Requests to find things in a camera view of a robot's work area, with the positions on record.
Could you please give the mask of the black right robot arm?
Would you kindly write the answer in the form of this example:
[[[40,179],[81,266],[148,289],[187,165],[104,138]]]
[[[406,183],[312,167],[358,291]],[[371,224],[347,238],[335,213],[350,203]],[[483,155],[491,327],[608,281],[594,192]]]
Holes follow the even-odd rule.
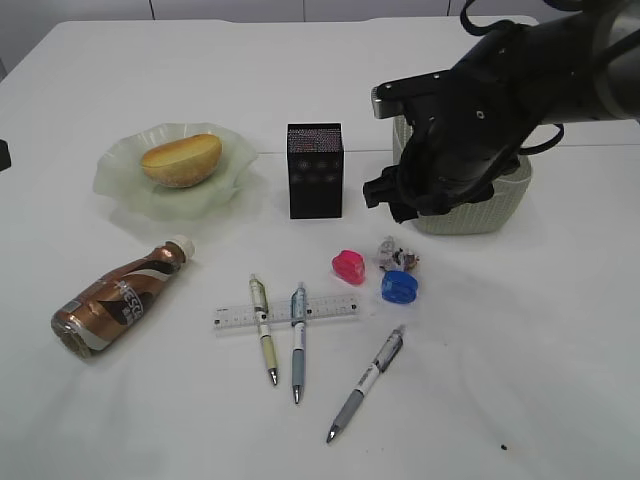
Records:
[[[369,207],[397,222],[441,216],[490,200],[515,172],[541,125],[632,119],[639,114],[639,5],[558,1],[563,17],[527,25],[460,22],[476,44],[447,70],[382,83],[377,118],[403,117],[411,135],[400,160],[365,183]]]

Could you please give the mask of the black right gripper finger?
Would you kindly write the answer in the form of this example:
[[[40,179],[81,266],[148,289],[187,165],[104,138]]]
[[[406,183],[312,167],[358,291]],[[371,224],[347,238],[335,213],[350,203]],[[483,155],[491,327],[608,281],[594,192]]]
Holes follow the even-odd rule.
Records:
[[[387,204],[396,223],[419,217],[418,211],[401,198],[397,185],[397,167],[385,167],[379,177],[365,182],[363,196],[368,208],[378,207],[381,203]]]

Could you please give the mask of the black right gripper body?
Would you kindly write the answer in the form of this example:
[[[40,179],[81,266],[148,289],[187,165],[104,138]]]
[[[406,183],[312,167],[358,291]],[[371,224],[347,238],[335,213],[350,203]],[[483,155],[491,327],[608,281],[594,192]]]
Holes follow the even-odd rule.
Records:
[[[412,127],[397,171],[399,198],[421,215],[444,215],[494,195],[493,181],[515,173],[520,155],[502,157],[506,124],[486,107],[460,100],[441,103],[435,94],[404,100]]]

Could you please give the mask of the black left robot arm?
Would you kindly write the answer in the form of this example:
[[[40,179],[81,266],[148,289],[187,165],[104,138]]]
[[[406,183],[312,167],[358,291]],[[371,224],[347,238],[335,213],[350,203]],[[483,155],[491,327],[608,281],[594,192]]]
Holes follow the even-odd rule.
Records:
[[[4,171],[11,167],[11,155],[9,152],[8,143],[0,140],[0,171]]]

